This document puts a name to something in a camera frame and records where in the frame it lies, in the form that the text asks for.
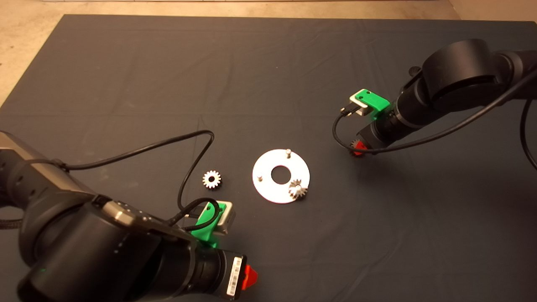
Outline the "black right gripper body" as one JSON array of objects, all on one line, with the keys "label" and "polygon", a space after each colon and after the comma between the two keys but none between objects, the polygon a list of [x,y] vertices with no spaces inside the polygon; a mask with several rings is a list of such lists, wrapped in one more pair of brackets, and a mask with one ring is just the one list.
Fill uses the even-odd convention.
[{"label": "black right gripper body", "polygon": [[357,140],[366,149],[384,149],[412,132],[414,125],[409,124],[393,107],[361,129],[357,133]]}]

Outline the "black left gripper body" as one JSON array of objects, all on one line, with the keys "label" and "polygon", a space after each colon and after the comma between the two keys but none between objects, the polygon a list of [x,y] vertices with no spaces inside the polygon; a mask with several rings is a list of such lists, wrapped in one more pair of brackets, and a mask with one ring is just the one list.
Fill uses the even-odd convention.
[{"label": "black left gripper body", "polygon": [[194,266],[194,293],[209,294],[228,301],[238,300],[248,258],[228,250],[198,250]]}]

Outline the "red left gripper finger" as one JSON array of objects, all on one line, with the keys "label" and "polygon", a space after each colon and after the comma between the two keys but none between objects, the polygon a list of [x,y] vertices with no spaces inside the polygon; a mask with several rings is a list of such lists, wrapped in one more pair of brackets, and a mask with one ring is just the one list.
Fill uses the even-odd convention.
[{"label": "red left gripper finger", "polygon": [[253,286],[258,279],[258,273],[250,266],[246,265],[243,271],[243,291]]}]

